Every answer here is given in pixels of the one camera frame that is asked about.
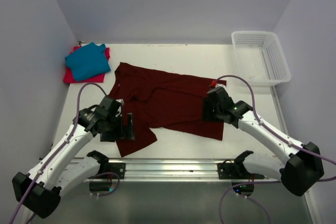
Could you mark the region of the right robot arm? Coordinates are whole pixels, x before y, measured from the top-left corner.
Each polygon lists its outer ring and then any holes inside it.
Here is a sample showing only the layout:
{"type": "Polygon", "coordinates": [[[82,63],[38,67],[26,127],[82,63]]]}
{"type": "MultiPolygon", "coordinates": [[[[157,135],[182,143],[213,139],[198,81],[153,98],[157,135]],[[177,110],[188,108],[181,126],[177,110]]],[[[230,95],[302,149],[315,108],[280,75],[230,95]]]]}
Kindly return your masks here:
{"type": "Polygon", "coordinates": [[[274,154],[269,158],[244,151],[233,162],[223,162],[221,169],[231,177],[263,175],[279,180],[292,194],[302,196],[324,175],[320,150],[314,143],[303,144],[287,136],[255,114],[246,102],[234,103],[224,87],[208,91],[203,99],[202,119],[230,124],[274,154]]]}

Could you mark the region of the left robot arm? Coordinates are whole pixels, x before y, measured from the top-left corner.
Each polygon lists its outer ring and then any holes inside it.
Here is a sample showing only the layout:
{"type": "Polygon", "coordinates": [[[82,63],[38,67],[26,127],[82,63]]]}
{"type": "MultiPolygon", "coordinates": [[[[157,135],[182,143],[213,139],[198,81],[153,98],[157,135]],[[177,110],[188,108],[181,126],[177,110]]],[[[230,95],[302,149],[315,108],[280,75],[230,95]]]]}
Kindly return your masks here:
{"type": "Polygon", "coordinates": [[[105,96],[100,104],[79,110],[58,144],[27,173],[17,173],[13,189],[20,206],[34,216],[50,216],[62,196],[88,178],[116,178],[109,171],[109,159],[98,151],[89,152],[78,164],[69,167],[77,153],[95,136],[104,140],[135,139],[132,114],[123,118],[124,101],[105,96]]]}

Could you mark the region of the dark red t-shirt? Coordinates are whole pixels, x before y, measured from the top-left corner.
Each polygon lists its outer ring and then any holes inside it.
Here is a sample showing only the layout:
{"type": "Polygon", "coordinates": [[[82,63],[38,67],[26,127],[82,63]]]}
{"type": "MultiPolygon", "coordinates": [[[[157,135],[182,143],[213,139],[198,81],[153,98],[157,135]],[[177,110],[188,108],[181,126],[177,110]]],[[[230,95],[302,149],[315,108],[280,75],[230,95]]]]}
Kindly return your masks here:
{"type": "Polygon", "coordinates": [[[109,93],[124,101],[123,114],[132,113],[134,140],[118,140],[122,157],[135,153],[157,141],[152,132],[166,128],[222,140],[221,122],[202,120],[203,99],[212,79],[146,69],[120,63],[115,70],[116,81],[109,93]]]}

